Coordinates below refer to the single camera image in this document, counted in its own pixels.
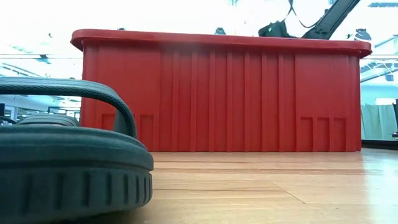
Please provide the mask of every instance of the floor plank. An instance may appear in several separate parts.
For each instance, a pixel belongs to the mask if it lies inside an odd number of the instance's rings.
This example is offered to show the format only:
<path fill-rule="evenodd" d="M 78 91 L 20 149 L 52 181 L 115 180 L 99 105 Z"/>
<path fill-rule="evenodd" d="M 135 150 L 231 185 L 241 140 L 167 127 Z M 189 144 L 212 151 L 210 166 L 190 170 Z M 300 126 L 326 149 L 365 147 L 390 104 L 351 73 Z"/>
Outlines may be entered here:
<path fill-rule="evenodd" d="M 398 152 L 153 153 L 154 197 L 95 223 L 398 223 Z"/>

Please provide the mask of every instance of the white wall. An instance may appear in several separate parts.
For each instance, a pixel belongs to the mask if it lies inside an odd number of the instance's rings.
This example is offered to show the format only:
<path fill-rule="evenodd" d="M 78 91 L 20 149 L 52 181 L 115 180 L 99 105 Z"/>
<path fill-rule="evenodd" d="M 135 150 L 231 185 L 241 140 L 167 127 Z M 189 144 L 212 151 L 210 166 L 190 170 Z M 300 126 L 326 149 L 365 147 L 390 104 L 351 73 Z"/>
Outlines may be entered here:
<path fill-rule="evenodd" d="M 37 42 L 51 32 L 57 37 L 63 36 L 68 44 L 72 31 L 84 28 L 124 27 L 127 30 L 213 34 L 217 27 L 228 26 L 234 19 L 227 0 L 41 0 L 40 4 L 13 0 L 1 3 L 4 11 L 0 20 L 7 21 L 2 24 L 4 35 L 11 35 L 12 31 L 13 37 L 25 42 L 29 39 Z M 10 20 L 16 12 L 18 19 Z"/>
<path fill-rule="evenodd" d="M 376 98 L 398 99 L 398 86 L 361 85 L 361 104 L 375 105 Z"/>

